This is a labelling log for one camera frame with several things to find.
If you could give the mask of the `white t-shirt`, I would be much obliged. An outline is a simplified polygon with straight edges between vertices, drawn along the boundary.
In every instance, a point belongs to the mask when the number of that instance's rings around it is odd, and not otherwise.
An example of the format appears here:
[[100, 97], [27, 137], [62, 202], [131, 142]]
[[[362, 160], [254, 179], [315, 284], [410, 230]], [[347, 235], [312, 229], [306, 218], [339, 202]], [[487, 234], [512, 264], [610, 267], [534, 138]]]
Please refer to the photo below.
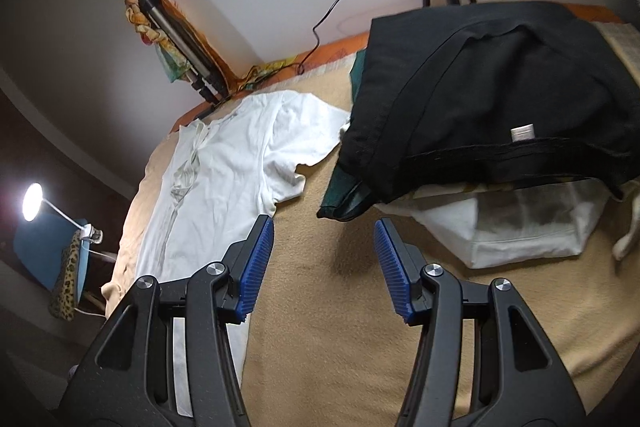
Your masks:
[[219, 261], [260, 215], [303, 194], [300, 165], [314, 166], [340, 142], [346, 110], [310, 93], [243, 98], [231, 113], [178, 133], [144, 233], [136, 274], [160, 283]]

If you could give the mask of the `folded tripod with scarf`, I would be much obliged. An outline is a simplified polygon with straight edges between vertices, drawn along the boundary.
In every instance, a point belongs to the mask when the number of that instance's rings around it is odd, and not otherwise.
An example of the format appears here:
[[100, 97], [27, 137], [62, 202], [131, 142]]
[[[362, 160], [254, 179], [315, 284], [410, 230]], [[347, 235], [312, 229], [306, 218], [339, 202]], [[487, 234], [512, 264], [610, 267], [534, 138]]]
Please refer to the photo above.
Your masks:
[[182, 80], [217, 107], [239, 79], [172, 0], [125, 0], [126, 17], [141, 40], [154, 46], [170, 81]]

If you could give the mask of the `black folded garment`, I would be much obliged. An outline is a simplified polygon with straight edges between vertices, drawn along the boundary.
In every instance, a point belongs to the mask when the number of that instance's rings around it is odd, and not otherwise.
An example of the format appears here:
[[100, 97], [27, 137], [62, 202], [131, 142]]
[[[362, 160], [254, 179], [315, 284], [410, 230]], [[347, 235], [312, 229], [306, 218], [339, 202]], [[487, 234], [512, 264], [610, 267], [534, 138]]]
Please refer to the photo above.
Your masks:
[[592, 23], [552, 2], [376, 18], [340, 168], [393, 202], [425, 185], [639, 176], [639, 87]]

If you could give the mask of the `tan blanket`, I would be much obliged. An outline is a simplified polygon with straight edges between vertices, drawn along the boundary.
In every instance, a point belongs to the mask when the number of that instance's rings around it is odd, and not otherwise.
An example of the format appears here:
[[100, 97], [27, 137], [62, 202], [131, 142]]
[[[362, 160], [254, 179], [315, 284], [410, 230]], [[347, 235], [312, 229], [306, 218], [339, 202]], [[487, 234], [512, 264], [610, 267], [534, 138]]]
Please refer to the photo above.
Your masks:
[[[378, 212], [347, 223], [317, 218], [333, 167], [328, 158], [305, 168], [304, 193], [274, 216], [242, 381], [255, 426], [390, 426], [404, 399], [420, 332], [390, 301], [373, 249]], [[639, 256], [612, 255], [630, 216], [630, 202], [609, 202], [581, 255], [487, 271], [462, 265], [416, 221], [394, 223], [457, 277], [510, 280], [593, 409], [639, 343]]]

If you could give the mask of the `leopard print cloth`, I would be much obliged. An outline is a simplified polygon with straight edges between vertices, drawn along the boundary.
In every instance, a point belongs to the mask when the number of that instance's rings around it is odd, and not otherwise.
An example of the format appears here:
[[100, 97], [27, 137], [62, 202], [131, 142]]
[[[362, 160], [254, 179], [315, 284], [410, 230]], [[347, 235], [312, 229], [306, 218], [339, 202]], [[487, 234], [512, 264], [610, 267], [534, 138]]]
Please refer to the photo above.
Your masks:
[[56, 319], [70, 322], [76, 313], [76, 289], [80, 258], [80, 231], [77, 230], [70, 243], [62, 250], [61, 269], [51, 291], [49, 312]]

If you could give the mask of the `white clip desk lamp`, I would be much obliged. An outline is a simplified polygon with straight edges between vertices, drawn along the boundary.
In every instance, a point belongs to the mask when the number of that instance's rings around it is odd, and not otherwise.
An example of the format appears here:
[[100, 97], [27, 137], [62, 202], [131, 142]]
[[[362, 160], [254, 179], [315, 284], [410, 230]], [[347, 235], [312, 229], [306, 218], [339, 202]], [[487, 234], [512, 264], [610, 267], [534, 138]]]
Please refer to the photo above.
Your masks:
[[91, 223], [87, 222], [82, 225], [79, 221], [70, 217], [63, 210], [55, 206], [53, 202], [50, 202], [49, 199], [44, 197], [44, 192], [42, 185], [38, 182], [34, 182], [29, 184], [26, 188], [22, 199], [22, 216], [23, 219], [27, 222], [34, 221], [39, 213], [41, 212], [42, 206], [46, 206], [51, 209], [58, 217], [61, 217], [70, 225], [80, 232], [80, 238], [85, 239], [89, 243], [93, 244], [101, 244], [103, 241], [103, 232], [96, 227], [94, 227]]

